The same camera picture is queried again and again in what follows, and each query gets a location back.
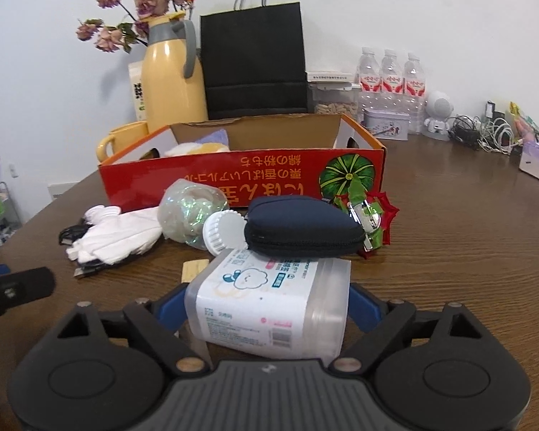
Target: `gray handle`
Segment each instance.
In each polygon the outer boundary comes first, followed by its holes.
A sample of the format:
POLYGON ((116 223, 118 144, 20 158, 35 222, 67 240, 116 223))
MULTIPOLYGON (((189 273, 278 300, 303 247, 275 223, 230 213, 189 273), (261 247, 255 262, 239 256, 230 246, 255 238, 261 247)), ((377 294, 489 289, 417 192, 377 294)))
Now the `gray handle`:
POLYGON ((194 23, 189 19, 184 19, 185 31, 185 65, 184 78, 189 79, 194 74, 196 66, 196 56, 198 55, 198 45, 196 40, 196 29, 194 23))

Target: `dark blue pouch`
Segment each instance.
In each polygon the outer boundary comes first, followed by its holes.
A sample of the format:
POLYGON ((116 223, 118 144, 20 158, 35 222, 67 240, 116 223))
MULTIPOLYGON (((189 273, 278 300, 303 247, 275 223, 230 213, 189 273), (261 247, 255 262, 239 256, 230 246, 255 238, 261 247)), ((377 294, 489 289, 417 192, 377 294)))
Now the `dark blue pouch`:
POLYGON ((271 257, 339 257, 363 247, 365 231, 348 214, 308 196, 254 199, 248 207, 245 240, 271 257))

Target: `yellow thermos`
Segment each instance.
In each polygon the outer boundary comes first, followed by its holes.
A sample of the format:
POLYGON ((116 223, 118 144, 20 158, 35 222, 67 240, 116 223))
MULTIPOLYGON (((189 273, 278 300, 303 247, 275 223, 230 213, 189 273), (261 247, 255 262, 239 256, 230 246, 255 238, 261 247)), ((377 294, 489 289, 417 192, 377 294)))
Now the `yellow thermos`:
POLYGON ((207 120, 202 65, 194 24, 185 13, 148 19, 148 48, 142 63, 142 91, 148 130, 207 120))

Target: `red cardboard box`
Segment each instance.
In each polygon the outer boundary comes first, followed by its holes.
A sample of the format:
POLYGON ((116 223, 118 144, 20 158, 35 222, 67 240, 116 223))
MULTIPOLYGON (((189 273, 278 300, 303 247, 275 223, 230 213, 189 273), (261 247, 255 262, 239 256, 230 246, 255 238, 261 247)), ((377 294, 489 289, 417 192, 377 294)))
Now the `red cardboard box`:
POLYGON ((380 191, 385 155, 385 147, 349 116, 269 115, 164 127, 99 170, 111 204, 124 212, 158 205, 179 178, 217 187, 231 207, 247 207, 258 196, 331 199, 347 192, 354 175, 366 189, 380 191), (222 128, 231 152, 163 157, 177 144, 222 128))

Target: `green pumpkin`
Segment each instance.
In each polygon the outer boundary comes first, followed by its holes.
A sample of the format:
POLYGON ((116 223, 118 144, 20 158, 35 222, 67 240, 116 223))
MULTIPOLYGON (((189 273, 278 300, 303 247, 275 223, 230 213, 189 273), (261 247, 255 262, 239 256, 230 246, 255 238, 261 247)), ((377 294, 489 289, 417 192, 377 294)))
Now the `green pumpkin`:
POLYGON ((357 177, 367 191, 371 191, 375 182, 375 167, 359 154, 346 154, 328 162, 319 176, 321 195, 326 199, 348 192, 351 180, 357 177))

